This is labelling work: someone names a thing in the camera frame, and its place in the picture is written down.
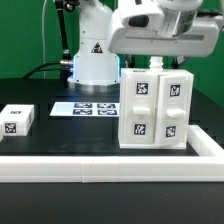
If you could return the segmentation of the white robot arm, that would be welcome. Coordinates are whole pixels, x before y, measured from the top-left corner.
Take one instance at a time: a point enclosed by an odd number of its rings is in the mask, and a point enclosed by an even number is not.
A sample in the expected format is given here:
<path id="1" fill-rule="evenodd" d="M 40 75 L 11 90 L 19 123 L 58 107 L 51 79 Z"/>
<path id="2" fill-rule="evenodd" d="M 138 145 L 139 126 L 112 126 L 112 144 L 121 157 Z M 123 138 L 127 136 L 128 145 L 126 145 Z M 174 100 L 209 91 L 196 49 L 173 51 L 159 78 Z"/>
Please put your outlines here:
<path id="1" fill-rule="evenodd" d="M 202 10 L 203 0 L 118 0 L 111 10 L 99 0 L 79 6 L 80 45 L 71 83 L 111 85 L 119 80 L 119 54 L 204 57 L 224 29 L 221 12 Z"/>

